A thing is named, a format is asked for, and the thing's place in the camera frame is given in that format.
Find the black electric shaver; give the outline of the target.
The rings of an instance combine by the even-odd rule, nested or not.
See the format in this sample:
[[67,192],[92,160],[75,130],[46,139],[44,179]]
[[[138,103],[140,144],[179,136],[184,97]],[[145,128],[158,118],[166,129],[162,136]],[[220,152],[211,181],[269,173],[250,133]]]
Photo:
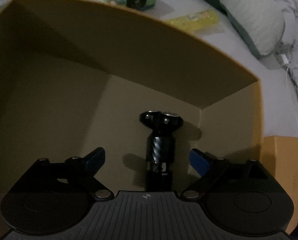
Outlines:
[[145,190],[170,192],[176,151],[174,133],[183,126],[184,120],[175,113],[146,111],[139,115],[139,121],[152,130],[146,146]]

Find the orange box lid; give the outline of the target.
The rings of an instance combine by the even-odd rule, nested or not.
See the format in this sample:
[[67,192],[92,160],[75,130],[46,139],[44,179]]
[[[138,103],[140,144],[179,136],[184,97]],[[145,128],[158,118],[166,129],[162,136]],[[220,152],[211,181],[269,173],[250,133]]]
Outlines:
[[286,229],[287,233],[292,233],[298,225],[298,138],[264,138],[259,160],[293,201],[294,213]]

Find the orange cardboard box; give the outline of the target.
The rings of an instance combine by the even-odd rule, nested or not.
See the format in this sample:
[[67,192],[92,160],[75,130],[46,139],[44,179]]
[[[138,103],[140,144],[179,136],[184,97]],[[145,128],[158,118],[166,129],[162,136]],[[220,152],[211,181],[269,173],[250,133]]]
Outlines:
[[174,185],[193,178],[189,151],[259,155],[262,90],[212,44],[141,12],[87,0],[12,0],[0,12],[0,192],[40,157],[103,147],[97,179],[142,190],[146,110],[180,115]]

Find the yellow plastic packet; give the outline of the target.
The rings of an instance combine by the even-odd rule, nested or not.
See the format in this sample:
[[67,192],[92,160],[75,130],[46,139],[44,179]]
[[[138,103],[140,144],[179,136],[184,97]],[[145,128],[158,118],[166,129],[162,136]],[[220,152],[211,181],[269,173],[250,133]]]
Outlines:
[[219,23],[218,15],[213,10],[195,12],[185,16],[165,20],[165,23],[179,30],[195,33]]

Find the white plush pillow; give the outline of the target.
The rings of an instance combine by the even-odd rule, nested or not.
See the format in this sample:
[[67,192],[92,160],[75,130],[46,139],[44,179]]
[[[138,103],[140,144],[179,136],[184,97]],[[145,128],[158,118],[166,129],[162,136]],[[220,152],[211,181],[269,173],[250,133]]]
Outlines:
[[274,0],[220,0],[228,19],[254,57],[274,52],[281,41],[285,20]]

